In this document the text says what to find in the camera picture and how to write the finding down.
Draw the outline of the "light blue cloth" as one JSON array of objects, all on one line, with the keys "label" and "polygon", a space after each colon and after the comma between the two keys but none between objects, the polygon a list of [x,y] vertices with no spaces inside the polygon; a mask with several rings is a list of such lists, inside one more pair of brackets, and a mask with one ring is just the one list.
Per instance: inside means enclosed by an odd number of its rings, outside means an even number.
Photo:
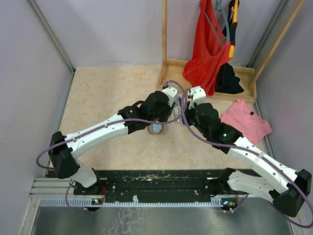
[{"label": "light blue cloth", "polygon": [[162,125],[160,124],[153,124],[153,132],[160,133],[162,131]]}]

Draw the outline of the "plaid brown glasses case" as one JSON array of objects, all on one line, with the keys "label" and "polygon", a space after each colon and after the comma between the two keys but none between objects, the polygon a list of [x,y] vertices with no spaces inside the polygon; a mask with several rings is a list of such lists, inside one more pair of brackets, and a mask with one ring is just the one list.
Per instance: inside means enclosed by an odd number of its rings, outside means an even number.
[{"label": "plaid brown glasses case", "polygon": [[147,126],[147,131],[151,135],[159,135],[163,131],[163,124],[160,124],[158,121],[156,121],[155,123]]}]

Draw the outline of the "white sunglasses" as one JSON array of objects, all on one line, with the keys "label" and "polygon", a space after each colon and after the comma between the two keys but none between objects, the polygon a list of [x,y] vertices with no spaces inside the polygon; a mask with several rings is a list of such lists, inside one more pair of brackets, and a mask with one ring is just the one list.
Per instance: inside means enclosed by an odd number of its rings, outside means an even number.
[{"label": "white sunglasses", "polygon": [[172,111],[173,119],[177,119],[175,122],[180,124],[182,127],[186,127],[185,122],[182,118],[182,96],[178,95],[175,99],[175,105]]}]

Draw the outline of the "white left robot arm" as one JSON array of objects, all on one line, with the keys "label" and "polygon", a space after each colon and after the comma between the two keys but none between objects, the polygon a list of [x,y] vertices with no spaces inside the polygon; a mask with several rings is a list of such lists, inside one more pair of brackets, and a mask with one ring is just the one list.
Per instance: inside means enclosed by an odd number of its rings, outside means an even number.
[{"label": "white left robot arm", "polygon": [[48,155],[57,178],[70,178],[89,193],[98,193],[102,188],[101,181],[95,170],[79,161],[79,157],[99,144],[143,130],[153,122],[167,122],[177,94],[178,91],[171,87],[155,91],[144,101],[126,106],[90,128],[67,135],[60,131],[54,133]]}]

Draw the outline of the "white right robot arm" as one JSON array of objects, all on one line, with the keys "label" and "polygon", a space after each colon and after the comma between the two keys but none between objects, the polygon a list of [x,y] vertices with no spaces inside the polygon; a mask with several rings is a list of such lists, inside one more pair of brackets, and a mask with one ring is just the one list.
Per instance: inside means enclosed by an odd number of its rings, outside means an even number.
[{"label": "white right robot arm", "polygon": [[296,217],[310,194],[312,175],[284,166],[258,149],[240,131],[223,123],[210,103],[188,102],[184,112],[188,126],[194,126],[214,148],[249,165],[257,176],[226,168],[218,177],[225,194],[242,191],[263,198],[282,214]]}]

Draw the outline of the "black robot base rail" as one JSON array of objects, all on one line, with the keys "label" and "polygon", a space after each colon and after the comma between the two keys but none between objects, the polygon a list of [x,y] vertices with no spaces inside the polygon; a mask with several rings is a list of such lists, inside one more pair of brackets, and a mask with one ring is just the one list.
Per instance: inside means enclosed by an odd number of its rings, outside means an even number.
[{"label": "black robot base rail", "polygon": [[74,195],[95,195],[94,205],[128,203],[210,202],[216,195],[245,194],[227,181],[235,170],[100,170],[100,182],[89,189],[74,185]]}]

